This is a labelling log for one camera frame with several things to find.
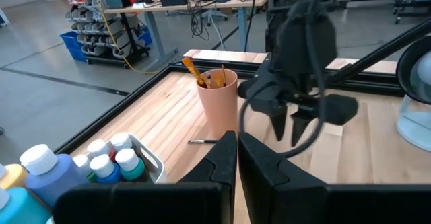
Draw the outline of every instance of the pencil cup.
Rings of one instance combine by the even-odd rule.
[[[218,88],[214,79],[222,78],[222,70],[214,69],[205,72],[211,75],[211,89],[197,86],[199,98],[213,137],[220,139],[228,130],[238,131],[238,76],[235,72],[224,69],[226,87]]]

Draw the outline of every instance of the wooden tabletop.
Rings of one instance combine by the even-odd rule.
[[[313,146],[290,161],[329,183],[431,182],[431,154],[404,141],[397,133],[395,124],[401,98],[338,93],[356,97],[360,106],[356,117],[345,126],[326,124]],[[419,103],[413,103],[411,107],[429,110]],[[289,107],[289,114],[295,110],[295,107]],[[246,131],[274,151],[290,148],[290,119],[281,142],[276,141],[270,121],[264,114],[249,108],[245,122]],[[314,123],[300,142],[308,137]],[[107,141],[123,131],[141,139],[164,162],[170,182],[181,179],[212,148],[211,144],[187,143],[189,139],[212,138],[195,80],[188,73],[165,76],[76,149],[72,156],[85,153],[88,143],[95,139]],[[234,222],[250,223],[239,175],[236,183]]]
[[[218,50],[189,50],[183,56],[203,60],[219,60],[232,62],[262,63],[267,58],[267,53],[255,52],[229,52]],[[357,59],[337,58],[327,66],[327,69],[340,69],[347,64],[353,64]],[[380,61],[365,69],[365,72],[394,73],[397,68],[395,61]]]
[[[267,0],[256,0],[255,6],[263,6]],[[246,0],[241,2],[240,0],[230,0],[225,3],[211,3],[211,2],[201,2],[203,8],[239,8],[239,7],[251,7],[253,4],[252,0]],[[194,1],[190,1],[191,7],[195,6]],[[177,6],[162,6],[161,4],[150,5],[149,7],[144,7],[142,3],[136,3],[132,6],[122,8],[122,9],[107,9],[104,13],[139,13],[139,12],[149,12],[149,11],[185,11],[187,10],[187,5],[177,5]]]

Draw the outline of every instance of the blue paint bottle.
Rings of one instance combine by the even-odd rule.
[[[138,158],[133,149],[121,149],[115,156],[120,166],[121,175],[132,182],[152,182],[142,159]]]
[[[0,223],[45,224],[51,214],[25,188],[0,188]]]
[[[93,158],[90,168],[96,174],[97,183],[114,184],[121,180],[120,167],[107,154]]]
[[[20,162],[29,171],[26,187],[51,208],[65,192],[90,184],[69,155],[55,155],[45,144],[29,148]]]

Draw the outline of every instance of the wooden table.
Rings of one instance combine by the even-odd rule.
[[[261,58],[261,54],[242,53],[240,56],[236,52],[206,54],[205,51],[198,52],[195,57],[207,57],[211,53],[217,53],[217,59],[224,60],[244,57],[258,63]],[[339,59],[332,67],[340,67],[346,61],[348,59]],[[382,62],[369,70],[392,71],[392,64]],[[431,182],[431,154],[404,141],[396,131],[401,98],[347,91],[337,93],[356,97],[360,106],[356,117],[345,126],[326,124],[314,145],[290,161],[329,183]],[[428,110],[427,106],[419,103],[413,103],[411,107]],[[294,111],[294,107],[289,107],[289,113]],[[290,148],[290,119],[281,142],[276,141],[269,119],[264,114],[248,109],[245,122],[246,131],[274,151],[287,151]],[[311,125],[300,141],[310,134],[314,128],[313,123]],[[212,148],[209,144],[187,143],[189,139],[212,138],[195,80],[188,73],[169,73],[86,142],[81,143],[72,155],[85,153],[88,143],[95,139],[109,140],[115,133],[122,131],[136,135],[159,156],[165,163],[171,182],[181,179]],[[234,222],[249,223],[238,175],[236,183]]]
[[[255,6],[260,7],[266,4],[267,0],[256,0]],[[190,6],[195,6],[196,2],[189,1]],[[247,24],[247,7],[252,7],[253,1],[246,0],[244,2],[240,0],[230,0],[225,3],[211,3],[211,2],[202,2],[201,3],[204,9],[221,9],[221,8],[237,8],[238,9],[238,26],[239,26],[239,34],[240,34],[240,45],[242,48],[245,47],[246,42],[246,32],[248,28]],[[166,61],[173,57],[175,53],[178,52],[177,48],[171,50],[169,52],[165,52],[162,39],[160,38],[159,30],[157,27],[156,20],[154,19],[153,12],[155,11],[186,11],[187,5],[177,5],[177,6],[162,6],[159,3],[154,5],[150,5],[149,7],[144,7],[143,3],[135,3],[130,7],[126,7],[123,9],[107,9],[104,13],[144,13],[145,20],[147,22],[148,29],[150,31],[150,35],[153,40],[154,49],[157,52],[158,60],[148,66],[149,68],[158,68],[158,66],[163,65]]]

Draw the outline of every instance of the yellow cable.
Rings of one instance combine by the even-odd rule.
[[[112,34],[112,32],[111,32],[111,30],[110,30],[110,28],[109,28],[108,20],[107,20],[107,19],[106,19],[106,17],[105,17],[105,13],[103,12],[103,9],[102,9],[102,6],[101,6],[101,4],[100,4],[100,1],[99,1],[99,0],[96,0],[96,2],[97,2],[97,6],[99,7],[100,14],[102,14],[102,18],[103,18],[103,21],[104,21],[104,23],[105,23],[105,25],[106,25],[106,28],[108,29],[109,35],[110,35],[110,37],[112,38],[112,41],[114,42],[115,47],[117,48],[118,52],[120,52],[121,50],[120,50],[119,46],[117,45],[117,41],[115,40],[115,37],[114,37],[114,35]],[[135,69],[134,67],[132,67],[131,63],[129,63],[129,62],[128,62],[128,60],[126,59],[126,57],[124,57],[124,56],[123,56],[123,59],[124,59],[124,61],[127,63],[127,65],[128,65],[128,66],[129,66],[129,67],[130,67],[134,72],[136,72],[136,73],[143,73],[143,74],[155,74],[155,73],[158,73],[158,71],[140,71],[140,70],[137,70],[137,69]]]

